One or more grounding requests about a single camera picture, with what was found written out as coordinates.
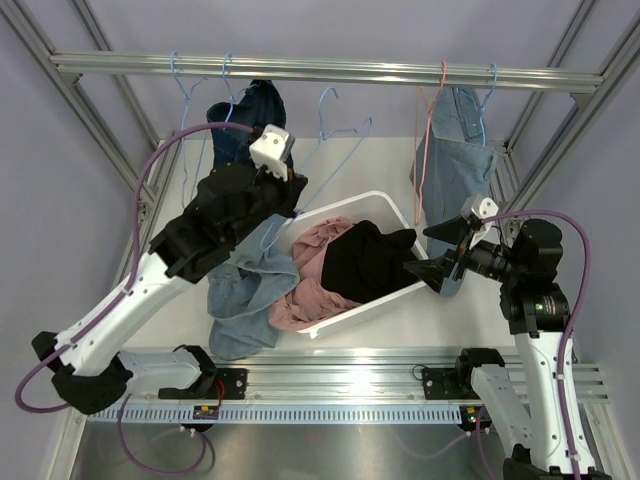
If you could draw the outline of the black skirt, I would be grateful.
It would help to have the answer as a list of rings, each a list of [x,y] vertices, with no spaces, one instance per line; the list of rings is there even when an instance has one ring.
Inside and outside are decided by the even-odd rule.
[[[360,221],[328,244],[321,285],[360,304],[414,285],[418,278],[404,264],[417,259],[416,240],[412,229],[385,234],[373,222]]]

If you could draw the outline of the light blue denim skirt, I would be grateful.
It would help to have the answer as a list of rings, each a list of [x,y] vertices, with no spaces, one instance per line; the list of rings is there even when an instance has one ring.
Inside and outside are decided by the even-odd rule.
[[[280,331],[269,322],[271,307],[299,283],[291,255],[273,243],[285,222],[280,215],[271,216],[209,272],[209,348],[214,356],[238,360],[276,346]]]

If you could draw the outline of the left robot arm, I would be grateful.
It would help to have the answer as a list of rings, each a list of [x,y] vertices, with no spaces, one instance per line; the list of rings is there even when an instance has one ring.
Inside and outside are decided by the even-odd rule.
[[[183,213],[151,240],[128,277],[91,313],[60,333],[33,338],[65,405],[91,415],[139,392],[208,396],[217,368],[203,348],[185,345],[150,355],[122,348],[167,303],[229,260],[264,221],[274,214],[291,217],[307,183],[293,170],[279,179],[266,167],[236,162],[200,180]]]

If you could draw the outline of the pink wire hanger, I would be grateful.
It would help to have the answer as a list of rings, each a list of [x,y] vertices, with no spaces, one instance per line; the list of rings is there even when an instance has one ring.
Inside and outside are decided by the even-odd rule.
[[[437,108],[437,104],[440,100],[440,97],[444,91],[446,79],[448,72],[448,64],[445,60],[441,62],[441,78],[438,86],[438,90],[434,97],[430,100],[429,103],[425,103],[427,106],[426,112],[426,125],[425,132],[423,136],[423,154],[421,162],[418,162],[417,159],[414,159],[413,163],[413,186],[416,191],[416,201],[414,204],[414,226],[418,227],[421,223],[421,219],[424,213],[424,186],[426,183],[426,173],[428,169],[428,150],[430,143],[430,134],[432,129],[432,122],[435,110]]]

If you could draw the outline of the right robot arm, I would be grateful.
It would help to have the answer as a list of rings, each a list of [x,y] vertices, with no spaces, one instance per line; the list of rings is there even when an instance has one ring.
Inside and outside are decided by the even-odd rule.
[[[450,244],[442,256],[405,268],[432,290],[449,276],[470,271],[500,283],[500,309],[514,338],[526,382],[526,402],[511,384],[501,354],[466,348],[437,381],[476,396],[497,431],[505,454],[505,479],[605,479],[582,429],[572,366],[574,316],[556,283],[562,232],[539,218],[526,220],[513,244],[477,240],[489,220],[474,214],[425,229]]]

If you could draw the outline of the pink skirt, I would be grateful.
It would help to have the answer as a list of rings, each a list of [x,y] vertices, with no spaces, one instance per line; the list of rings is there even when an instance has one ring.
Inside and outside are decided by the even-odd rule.
[[[346,217],[329,218],[313,225],[293,242],[292,257],[299,283],[272,305],[268,317],[271,326],[300,331],[360,306],[321,285],[328,245],[353,226]]]

